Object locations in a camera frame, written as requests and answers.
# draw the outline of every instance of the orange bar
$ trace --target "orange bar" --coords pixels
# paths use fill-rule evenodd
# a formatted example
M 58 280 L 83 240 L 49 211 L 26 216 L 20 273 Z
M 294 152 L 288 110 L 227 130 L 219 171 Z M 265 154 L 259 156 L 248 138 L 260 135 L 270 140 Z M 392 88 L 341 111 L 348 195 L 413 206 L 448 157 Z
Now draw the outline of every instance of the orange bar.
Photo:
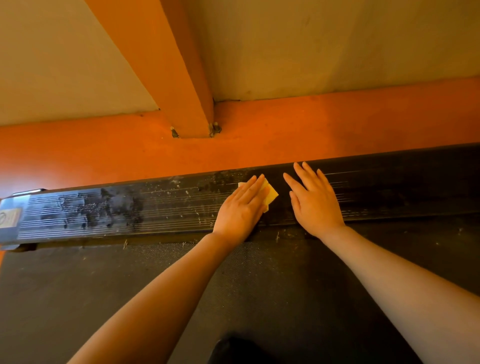
M 0 128 L 0 196 L 480 142 L 480 78 L 216 105 L 223 131 L 174 139 L 160 111 Z
M 180 1 L 85 0 L 182 138 L 210 135 L 213 97 Z

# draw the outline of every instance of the person's left hand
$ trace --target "person's left hand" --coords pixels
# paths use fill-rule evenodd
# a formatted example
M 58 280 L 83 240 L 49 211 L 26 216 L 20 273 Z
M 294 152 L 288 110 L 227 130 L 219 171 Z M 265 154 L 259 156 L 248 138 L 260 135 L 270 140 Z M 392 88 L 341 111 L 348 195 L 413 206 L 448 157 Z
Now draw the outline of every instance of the person's left hand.
M 237 188 L 223 203 L 213 228 L 213 234 L 235 248 L 251 233 L 253 227 L 265 212 L 263 201 L 268 187 L 262 189 L 265 176 L 253 176 Z

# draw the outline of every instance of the beige wall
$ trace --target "beige wall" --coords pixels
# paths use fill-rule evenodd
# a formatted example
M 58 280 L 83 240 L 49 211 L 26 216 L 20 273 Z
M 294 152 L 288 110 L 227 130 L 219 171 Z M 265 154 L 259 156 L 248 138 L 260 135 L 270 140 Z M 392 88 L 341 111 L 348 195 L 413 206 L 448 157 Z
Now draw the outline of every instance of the beige wall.
M 480 74 L 478 0 L 184 0 L 214 98 Z
M 0 1 L 0 125 L 155 109 L 83 0 Z

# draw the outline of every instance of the hand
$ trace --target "hand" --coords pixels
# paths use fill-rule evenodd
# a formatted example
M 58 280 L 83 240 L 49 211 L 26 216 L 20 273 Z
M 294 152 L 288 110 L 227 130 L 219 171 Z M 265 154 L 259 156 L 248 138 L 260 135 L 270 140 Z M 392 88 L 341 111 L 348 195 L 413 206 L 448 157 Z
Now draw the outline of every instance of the hand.
M 251 233 L 265 212 L 263 201 L 268 187 L 261 189 L 265 176 L 256 176 L 237 188 L 223 203 L 213 227 L 213 234 L 225 240 L 233 249 Z
M 342 212 L 335 192 L 322 171 L 315 173 L 306 162 L 302 166 L 296 162 L 293 164 L 305 187 L 286 173 L 283 178 L 292 189 L 290 198 L 297 221 L 310 234 L 322 239 L 331 231 L 345 226 Z

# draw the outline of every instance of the label sticker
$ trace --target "label sticker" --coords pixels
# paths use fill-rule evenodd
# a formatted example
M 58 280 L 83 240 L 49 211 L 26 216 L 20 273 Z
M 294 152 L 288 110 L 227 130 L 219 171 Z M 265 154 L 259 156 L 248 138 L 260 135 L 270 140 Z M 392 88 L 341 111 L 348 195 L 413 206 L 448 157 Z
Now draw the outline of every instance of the label sticker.
M 21 208 L 10 208 L 8 210 L 0 210 L 0 229 L 14 228 L 17 226 L 18 219 L 22 214 Z

